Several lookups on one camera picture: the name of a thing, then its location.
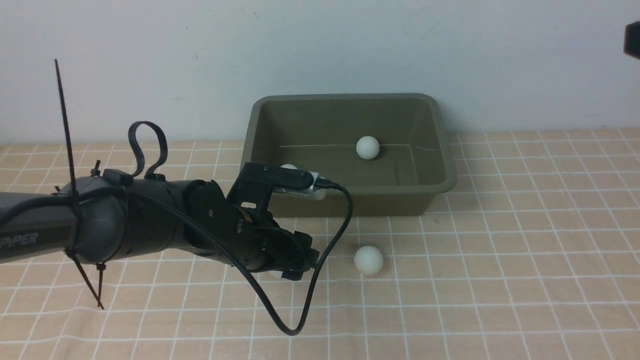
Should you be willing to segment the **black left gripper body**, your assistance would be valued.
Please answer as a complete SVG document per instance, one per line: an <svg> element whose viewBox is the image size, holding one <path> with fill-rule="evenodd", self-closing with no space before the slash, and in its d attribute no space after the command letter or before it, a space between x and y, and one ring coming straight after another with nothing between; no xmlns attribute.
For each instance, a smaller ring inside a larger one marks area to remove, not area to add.
<svg viewBox="0 0 640 360"><path fill-rule="evenodd" d="M216 182L188 184L187 214L218 241L214 244L188 228L188 252L233 265L221 249L224 246L250 272L294 268L293 232L281 228L269 211L258 213L255 208L228 202Z"/></svg>

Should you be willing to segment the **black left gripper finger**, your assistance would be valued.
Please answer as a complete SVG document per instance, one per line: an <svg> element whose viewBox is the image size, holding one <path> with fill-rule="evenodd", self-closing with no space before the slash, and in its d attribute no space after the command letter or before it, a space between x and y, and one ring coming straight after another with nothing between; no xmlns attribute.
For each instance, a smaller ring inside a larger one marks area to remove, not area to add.
<svg viewBox="0 0 640 360"><path fill-rule="evenodd" d="M320 253L313 248L313 237L304 232L294 231L293 242L294 270L309 271L310 269L315 269Z"/></svg>
<svg viewBox="0 0 640 360"><path fill-rule="evenodd" d="M297 268L286 268L285 266L281 267L281 278L284 280L290 281L300 281L305 273L308 271L313 271L313 266L302 265Z"/></svg>

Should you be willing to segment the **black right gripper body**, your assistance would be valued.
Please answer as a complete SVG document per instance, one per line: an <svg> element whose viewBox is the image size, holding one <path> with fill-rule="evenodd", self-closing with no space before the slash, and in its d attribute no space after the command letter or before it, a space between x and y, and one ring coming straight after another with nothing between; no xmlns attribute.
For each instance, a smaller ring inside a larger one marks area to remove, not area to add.
<svg viewBox="0 0 640 360"><path fill-rule="evenodd" d="M640 21L626 25L624 29L623 52L634 59L640 59Z"/></svg>

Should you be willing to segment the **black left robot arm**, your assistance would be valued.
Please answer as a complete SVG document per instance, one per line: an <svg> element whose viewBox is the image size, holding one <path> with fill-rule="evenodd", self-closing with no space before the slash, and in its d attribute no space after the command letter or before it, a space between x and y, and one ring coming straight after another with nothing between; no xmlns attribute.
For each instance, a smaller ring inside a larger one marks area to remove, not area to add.
<svg viewBox="0 0 640 360"><path fill-rule="evenodd" d="M126 193L28 209L1 226L1 262L71 249L81 264L179 249L249 272L300 280L317 267L313 239L279 226L267 211L240 207L214 181L136 179Z"/></svg>

